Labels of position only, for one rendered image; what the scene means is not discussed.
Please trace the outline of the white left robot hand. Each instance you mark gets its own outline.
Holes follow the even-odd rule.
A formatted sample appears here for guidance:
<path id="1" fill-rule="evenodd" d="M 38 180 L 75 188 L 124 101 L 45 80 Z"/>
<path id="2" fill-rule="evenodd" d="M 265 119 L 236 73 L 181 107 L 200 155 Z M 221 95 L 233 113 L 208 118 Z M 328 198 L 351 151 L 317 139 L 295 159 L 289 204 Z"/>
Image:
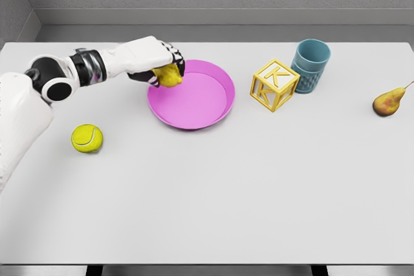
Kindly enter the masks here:
<path id="1" fill-rule="evenodd" d="M 125 70 L 130 79 L 159 87 L 157 77 L 151 70 L 170 63 L 176 64 L 180 75 L 184 77 L 185 60 L 180 51 L 171 44 L 149 36 L 132 41 L 128 49 L 133 55 Z"/>

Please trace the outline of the yellow lemon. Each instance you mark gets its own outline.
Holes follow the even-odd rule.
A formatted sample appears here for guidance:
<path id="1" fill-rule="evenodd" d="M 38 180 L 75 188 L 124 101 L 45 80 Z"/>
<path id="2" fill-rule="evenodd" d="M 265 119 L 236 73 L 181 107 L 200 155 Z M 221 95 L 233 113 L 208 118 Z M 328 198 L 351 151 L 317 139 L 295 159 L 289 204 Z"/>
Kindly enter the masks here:
<path id="1" fill-rule="evenodd" d="M 175 87 L 182 83 L 182 76 L 176 64 L 170 63 L 151 71 L 157 77 L 158 83 L 163 87 Z"/>

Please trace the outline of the pink plate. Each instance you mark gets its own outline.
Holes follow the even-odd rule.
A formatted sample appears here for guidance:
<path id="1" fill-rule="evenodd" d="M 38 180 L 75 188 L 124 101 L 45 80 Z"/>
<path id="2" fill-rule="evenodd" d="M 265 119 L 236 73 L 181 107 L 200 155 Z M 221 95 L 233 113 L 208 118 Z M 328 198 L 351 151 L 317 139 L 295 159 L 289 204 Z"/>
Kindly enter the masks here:
<path id="1" fill-rule="evenodd" d="M 164 123 L 187 130 L 208 127 L 222 120 L 235 101 L 235 85 L 220 66 L 191 59 L 183 82 L 175 87 L 150 87 L 149 107 Z"/>

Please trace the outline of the yellow tennis ball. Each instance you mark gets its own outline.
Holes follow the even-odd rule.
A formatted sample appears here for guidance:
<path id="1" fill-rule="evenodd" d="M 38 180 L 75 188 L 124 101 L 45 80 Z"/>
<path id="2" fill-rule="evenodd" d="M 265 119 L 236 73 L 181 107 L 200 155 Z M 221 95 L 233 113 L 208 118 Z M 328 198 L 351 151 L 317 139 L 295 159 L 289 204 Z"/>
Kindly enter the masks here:
<path id="1" fill-rule="evenodd" d="M 71 134 L 72 146 L 81 153 L 98 152 L 103 144 L 103 140 L 102 131 L 92 124 L 79 125 Z"/>

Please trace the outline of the yellow letter block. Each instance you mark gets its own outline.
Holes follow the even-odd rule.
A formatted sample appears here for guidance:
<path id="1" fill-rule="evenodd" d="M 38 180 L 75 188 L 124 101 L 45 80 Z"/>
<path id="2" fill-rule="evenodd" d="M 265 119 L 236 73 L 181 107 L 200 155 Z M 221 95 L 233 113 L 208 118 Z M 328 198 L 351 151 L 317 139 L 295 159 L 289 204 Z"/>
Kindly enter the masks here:
<path id="1" fill-rule="evenodd" d="M 275 112 L 294 94 L 300 75 L 278 59 L 254 73 L 250 95 L 269 111 Z"/>

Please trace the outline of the teal cup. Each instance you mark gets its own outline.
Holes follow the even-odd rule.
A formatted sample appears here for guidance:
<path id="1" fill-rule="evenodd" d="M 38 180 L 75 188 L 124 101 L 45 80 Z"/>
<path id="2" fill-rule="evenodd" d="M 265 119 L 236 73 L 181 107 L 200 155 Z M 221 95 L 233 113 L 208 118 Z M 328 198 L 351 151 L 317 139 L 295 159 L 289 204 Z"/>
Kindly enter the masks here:
<path id="1" fill-rule="evenodd" d="M 317 39 L 305 39 L 298 43 L 291 69 L 300 75 L 296 93 L 314 91 L 331 57 L 329 46 Z"/>

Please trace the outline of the brown-yellow pear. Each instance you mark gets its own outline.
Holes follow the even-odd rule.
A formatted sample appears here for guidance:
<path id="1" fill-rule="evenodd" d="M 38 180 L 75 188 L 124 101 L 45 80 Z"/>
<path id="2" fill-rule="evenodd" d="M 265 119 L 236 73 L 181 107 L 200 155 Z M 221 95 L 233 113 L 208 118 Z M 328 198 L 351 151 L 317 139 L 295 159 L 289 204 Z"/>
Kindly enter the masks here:
<path id="1" fill-rule="evenodd" d="M 374 112 L 381 117 L 391 116 L 396 113 L 400 107 L 400 102 L 406 93 L 406 89 L 414 84 L 414 80 L 405 87 L 398 87 L 389 92 L 377 96 L 372 104 Z"/>

